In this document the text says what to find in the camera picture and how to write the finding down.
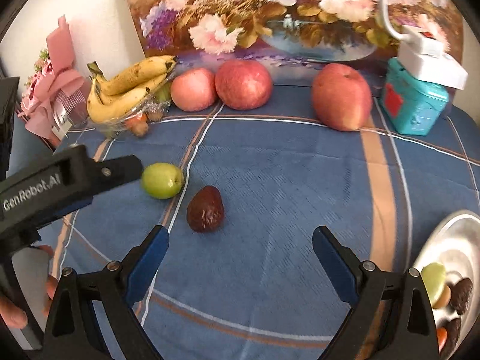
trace floral painting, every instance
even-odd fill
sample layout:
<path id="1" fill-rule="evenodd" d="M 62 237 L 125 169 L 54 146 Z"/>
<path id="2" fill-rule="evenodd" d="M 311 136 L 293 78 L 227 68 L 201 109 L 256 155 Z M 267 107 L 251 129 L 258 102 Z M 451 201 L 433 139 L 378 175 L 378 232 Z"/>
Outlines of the floral painting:
<path id="1" fill-rule="evenodd" d="M 146 56 L 176 54 L 188 65 L 231 57 L 280 67 L 340 61 L 382 75 L 398 42 L 379 21 L 378 0 L 128 0 Z M 388 0 L 393 26 L 428 30 L 461 61 L 462 17 L 450 0 Z M 302 72 L 293 73 L 302 78 Z M 292 78 L 292 71 L 283 75 Z"/>

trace white device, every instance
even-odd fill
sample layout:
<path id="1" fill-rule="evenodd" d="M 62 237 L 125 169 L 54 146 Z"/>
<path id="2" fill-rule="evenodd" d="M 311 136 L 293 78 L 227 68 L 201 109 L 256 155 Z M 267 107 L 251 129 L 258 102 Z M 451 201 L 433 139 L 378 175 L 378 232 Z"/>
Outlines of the white device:
<path id="1" fill-rule="evenodd" d="M 441 57 L 443 54 L 443 43 L 423 28 L 402 26 L 404 34 L 409 35 L 409 46 L 417 54 Z"/>
<path id="2" fill-rule="evenodd" d="M 469 74 L 455 59 L 444 52 L 443 44 L 423 28 L 403 26 L 399 33 L 388 16 L 387 0 L 379 0 L 380 17 L 385 30 L 400 41 L 398 61 L 420 81 L 464 89 Z"/>
<path id="3" fill-rule="evenodd" d="M 400 42 L 398 61 L 413 77 L 420 81 L 464 89 L 467 71 L 449 54 L 440 57 L 418 54 L 410 44 Z"/>

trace blue gripper pad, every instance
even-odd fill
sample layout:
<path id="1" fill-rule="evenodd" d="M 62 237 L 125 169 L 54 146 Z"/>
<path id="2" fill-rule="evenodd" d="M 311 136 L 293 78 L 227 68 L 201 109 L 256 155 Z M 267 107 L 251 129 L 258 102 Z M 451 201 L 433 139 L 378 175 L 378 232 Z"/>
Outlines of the blue gripper pad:
<path id="1" fill-rule="evenodd" d="M 155 226 L 152 231 L 156 234 L 128 278 L 125 300 L 130 307 L 145 296 L 169 248 L 168 230 L 163 226 Z"/>
<path id="2" fill-rule="evenodd" d="M 315 229 L 312 236 L 313 251 L 317 255 L 320 264 L 322 264 L 325 273 L 332 283 L 338 297 L 345 303 L 354 307 L 359 299 L 356 291 L 355 276 L 341 257 L 340 252 L 353 252 L 340 245 L 337 239 L 325 227 L 326 232 L 322 231 L 321 226 Z"/>

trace red label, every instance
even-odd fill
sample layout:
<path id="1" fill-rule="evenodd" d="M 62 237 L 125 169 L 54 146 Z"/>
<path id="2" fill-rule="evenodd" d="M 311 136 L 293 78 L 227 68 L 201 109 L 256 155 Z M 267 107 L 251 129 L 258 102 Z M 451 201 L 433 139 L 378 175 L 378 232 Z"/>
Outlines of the red label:
<path id="1" fill-rule="evenodd" d="M 425 38 L 430 38 L 430 39 L 435 39 L 435 37 L 431 34 L 431 32 L 421 32 L 421 34 L 425 37 Z"/>
<path id="2" fill-rule="evenodd" d="M 403 105 L 402 96 L 395 92 L 393 85 L 390 83 L 385 85 L 385 90 L 385 108 L 391 116 L 397 117 Z"/>

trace teal tin can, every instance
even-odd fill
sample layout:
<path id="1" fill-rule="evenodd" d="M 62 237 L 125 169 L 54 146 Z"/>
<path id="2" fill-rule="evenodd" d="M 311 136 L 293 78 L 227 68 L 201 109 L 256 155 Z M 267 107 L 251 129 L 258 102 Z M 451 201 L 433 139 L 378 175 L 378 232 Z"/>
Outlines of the teal tin can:
<path id="1" fill-rule="evenodd" d="M 448 104 L 448 92 L 442 85 L 412 77 L 391 58 L 380 104 L 400 134 L 427 135 Z"/>

